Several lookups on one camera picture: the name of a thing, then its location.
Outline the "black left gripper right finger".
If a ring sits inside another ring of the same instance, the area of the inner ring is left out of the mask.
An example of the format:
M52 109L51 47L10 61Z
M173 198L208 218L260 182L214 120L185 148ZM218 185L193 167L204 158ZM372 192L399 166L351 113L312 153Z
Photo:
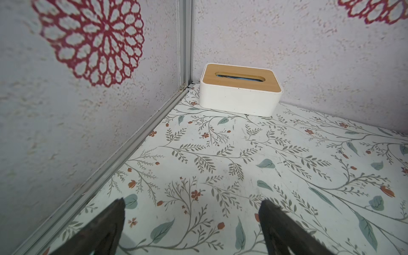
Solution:
M259 220L269 255L332 255L281 208L263 200Z

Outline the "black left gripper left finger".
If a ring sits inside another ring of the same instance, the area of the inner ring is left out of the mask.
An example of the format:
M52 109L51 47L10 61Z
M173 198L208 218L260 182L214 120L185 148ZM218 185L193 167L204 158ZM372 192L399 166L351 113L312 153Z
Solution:
M125 201L113 201L53 255L114 255L125 222Z

